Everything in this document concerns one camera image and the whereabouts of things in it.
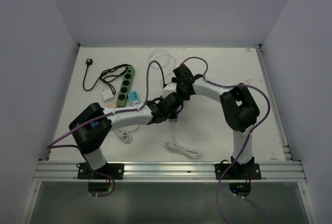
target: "gray wall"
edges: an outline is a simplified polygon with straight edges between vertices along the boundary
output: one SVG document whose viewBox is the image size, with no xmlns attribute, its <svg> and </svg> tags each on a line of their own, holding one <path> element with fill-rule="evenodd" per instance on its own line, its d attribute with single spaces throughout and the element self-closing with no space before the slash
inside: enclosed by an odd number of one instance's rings
<svg viewBox="0 0 332 224">
<path fill-rule="evenodd" d="M 88 46 L 261 44 L 287 0 L 55 0 Z"/>
<path fill-rule="evenodd" d="M 54 0 L 0 0 L 0 222 L 21 217 L 76 58 Z"/>
<path fill-rule="evenodd" d="M 331 0 L 289 0 L 263 45 L 290 150 L 303 162 L 321 223 L 332 218 L 331 20 Z"/>
</svg>

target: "bundled white cable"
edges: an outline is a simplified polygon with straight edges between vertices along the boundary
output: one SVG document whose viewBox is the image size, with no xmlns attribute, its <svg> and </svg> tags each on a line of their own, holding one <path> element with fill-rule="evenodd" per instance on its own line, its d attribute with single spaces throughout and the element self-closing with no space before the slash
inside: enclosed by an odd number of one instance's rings
<svg viewBox="0 0 332 224">
<path fill-rule="evenodd" d="M 139 124 L 139 126 L 133 131 L 127 131 L 126 129 L 119 128 L 115 129 L 114 132 L 122 142 L 124 142 L 125 144 L 130 144 L 133 141 L 130 133 L 136 132 L 140 128 L 140 126 L 141 125 Z"/>
<path fill-rule="evenodd" d="M 174 136 L 174 122 L 171 122 L 171 136 L 173 141 L 166 141 L 164 143 L 164 146 L 167 150 L 174 153 L 184 154 L 194 159 L 199 159 L 201 157 L 201 153 L 198 150 L 183 147 L 176 141 Z"/>
</svg>

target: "light blue object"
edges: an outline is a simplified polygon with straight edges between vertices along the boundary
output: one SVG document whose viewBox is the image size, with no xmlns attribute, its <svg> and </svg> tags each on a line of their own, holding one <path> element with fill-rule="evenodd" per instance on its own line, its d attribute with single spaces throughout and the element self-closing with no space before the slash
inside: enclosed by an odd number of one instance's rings
<svg viewBox="0 0 332 224">
<path fill-rule="evenodd" d="M 139 103 L 141 103 L 139 94 L 137 93 L 137 91 L 130 91 L 128 93 L 128 99 L 129 99 L 130 106 L 136 106 Z"/>
</svg>

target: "robotic arm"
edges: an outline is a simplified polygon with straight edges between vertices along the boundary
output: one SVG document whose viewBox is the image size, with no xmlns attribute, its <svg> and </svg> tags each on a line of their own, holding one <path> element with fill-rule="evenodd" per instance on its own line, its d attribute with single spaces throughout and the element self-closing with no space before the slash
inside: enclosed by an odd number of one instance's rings
<svg viewBox="0 0 332 224">
<path fill-rule="evenodd" d="M 200 74 L 193 75 L 186 65 L 181 65 L 174 71 L 172 82 L 176 83 L 176 92 L 165 98 L 147 101 L 141 109 L 139 106 L 121 108 L 116 114 L 92 122 L 73 133 L 73 137 L 82 155 L 87 159 L 92 169 L 97 172 L 108 172 L 106 159 L 101 151 L 101 144 L 109 131 L 135 124 L 155 124 L 177 116 L 177 109 L 192 95 L 203 95 L 221 103 L 226 122 L 233 129 L 234 151 L 236 157 L 247 137 L 248 130 L 257 121 L 259 109 L 247 87 L 231 89 L 220 88 L 207 83 Z M 69 126 L 70 130 L 97 116 L 115 113 L 113 108 L 103 109 L 98 103 L 88 106 Z M 235 174 L 241 174 L 254 164 L 252 142 L 241 153 L 234 167 Z"/>
</svg>

